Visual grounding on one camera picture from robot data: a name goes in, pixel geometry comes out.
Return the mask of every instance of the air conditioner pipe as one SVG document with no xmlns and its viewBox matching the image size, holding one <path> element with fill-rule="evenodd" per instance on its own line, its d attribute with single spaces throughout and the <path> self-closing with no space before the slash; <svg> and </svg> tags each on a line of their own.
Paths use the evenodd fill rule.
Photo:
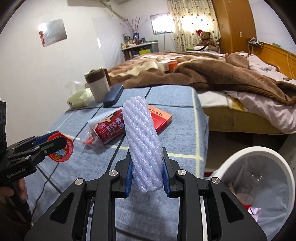
<svg viewBox="0 0 296 241">
<path fill-rule="evenodd" d="M 117 12 L 115 12 L 110 5 L 103 2 L 103 0 L 100 0 L 100 3 L 102 3 L 105 7 L 107 7 L 110 11 L 112 11 L 117 17 L 119 17 L 122 21 L 126 22 L 128 19 L 123 18 L 121 15 L 119 15 Z"/>
</svg>

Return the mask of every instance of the red box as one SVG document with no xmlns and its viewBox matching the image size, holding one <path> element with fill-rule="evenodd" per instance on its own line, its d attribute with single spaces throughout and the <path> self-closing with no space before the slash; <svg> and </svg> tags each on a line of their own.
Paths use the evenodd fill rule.
<svg viewBox="0 0 296 241">
<path fill-rule="evenodd" d="M 163 110 L 151 105 L 148 105 L 148 110 L 151 113 L 154 128 L 157 133 L 160 133 L 172 121 L 172 115 Z"/>
<path fill-rule="evenodd" d="M 122 111 L 118 110 L 101 120 L 93 127 L 93 130 L 102 143 L 106 145 L 125 130 Z"/>
</svg>

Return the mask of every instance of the red decoration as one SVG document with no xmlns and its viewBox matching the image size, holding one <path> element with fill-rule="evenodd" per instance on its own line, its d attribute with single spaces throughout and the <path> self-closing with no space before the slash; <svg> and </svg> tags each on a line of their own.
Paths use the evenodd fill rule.
<svg viewBox="0 0 296 241">
<path fill-rule="evenodd" d="M 43 31 L 39 31 L 39 35 L 40 35 L 40 39 L 41 39 L 41 43 L 42 43 L 42 47 L 44 47 L 45 45 L 45 41 L 44 41 L 44 33 Z"/>
<path fill-rule="evenodd" d="M 197 33 L 197 35 L 198 36 L 200 36 L 200 33 L 202 32 L 202 30 L 200 29 L 200 30 L 196 30 L 196 33 Z"/>
</svg>

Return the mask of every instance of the brown blanket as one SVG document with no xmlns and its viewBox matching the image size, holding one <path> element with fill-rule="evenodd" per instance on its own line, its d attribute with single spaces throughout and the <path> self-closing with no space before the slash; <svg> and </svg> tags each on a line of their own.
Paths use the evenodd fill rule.
<svg viewBox="0 0 296 241">
<path fill-rule="evenodd" d="M 169 73 L 157 69 L 157 62 L 177 59 Z M 112 85 L 124 88 L 156 85 L 188 85 L 196 90 L 240 91 L 262 95 L 282 104 L 296 103 L 296 86 L 275 81 L 248 69 L 249 61 L 236 53 L 225 58 L 209 53 L 150 53 L 110 69 Z"/>
</svg>

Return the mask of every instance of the pink bedding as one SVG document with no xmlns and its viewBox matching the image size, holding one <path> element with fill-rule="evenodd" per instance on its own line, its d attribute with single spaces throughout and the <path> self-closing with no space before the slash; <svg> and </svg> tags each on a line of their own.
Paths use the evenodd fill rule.
<svg viewBox="0 0 296 241">
<path fill-rule="evenodd" d="M 261 61 L 257 56 L 248 56 L 250 70 L 268 76 L 274 80 L 296 85 L 296 80 L 284 80 L 284 74 L 277 72 L 276 67 Z M 226 91 L 231 97 L 238 99 L 250 112 L 267 119 L 274 127 L 285 134 L 296 133 L 296 104 L 284 105 L 270 98 L 245 92 Z"/>
</svg>

